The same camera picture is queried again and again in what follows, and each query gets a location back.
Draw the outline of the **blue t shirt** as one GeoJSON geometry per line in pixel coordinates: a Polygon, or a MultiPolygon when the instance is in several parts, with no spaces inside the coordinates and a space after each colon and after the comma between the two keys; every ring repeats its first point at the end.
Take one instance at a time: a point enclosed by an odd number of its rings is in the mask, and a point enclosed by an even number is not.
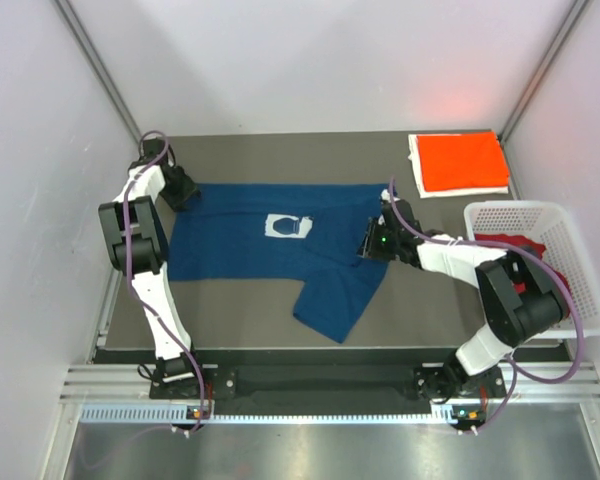
{"type": "Polygon", "coordinates": [[[357,250],[381,213],[383,184],[204,184],[176,216],[168,276],[291,279],[304,286],[294,317],[342,343],[388,265],[357,250]]]}

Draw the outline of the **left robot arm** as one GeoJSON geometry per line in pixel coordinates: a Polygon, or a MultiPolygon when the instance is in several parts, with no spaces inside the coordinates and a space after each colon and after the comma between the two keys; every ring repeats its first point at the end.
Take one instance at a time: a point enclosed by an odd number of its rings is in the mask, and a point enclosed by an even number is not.
{"type": "Polygon", "coordinates": [[[171,293],[169,242],[156,200],[164,200],[178,213],[200,196],[198,185],[177,163],[167,135],[150,130],[139,140],[138,159],[129,166],[121,193],[98,207],[109,260],[126,279],[153,335],[156,369],[151,381],[174,385],[189,397],[204,390],[207,374],[195,359],[193,342],[171,293]]]}

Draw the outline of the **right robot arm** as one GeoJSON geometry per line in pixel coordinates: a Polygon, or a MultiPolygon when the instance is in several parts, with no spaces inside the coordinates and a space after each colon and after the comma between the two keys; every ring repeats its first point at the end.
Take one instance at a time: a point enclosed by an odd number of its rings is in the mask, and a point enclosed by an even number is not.
{"type": "Polygon", "coordinates": [[[566,283],[532,248],[423,232],[411,205],[388,191],[381,194],[381,213],[370,220],[359,252],[442,274],[478,291],[484,324],[444,362],[436,386],[422,388],[436,403],[472,394],[485,372],[572,311],[566,283]]]}

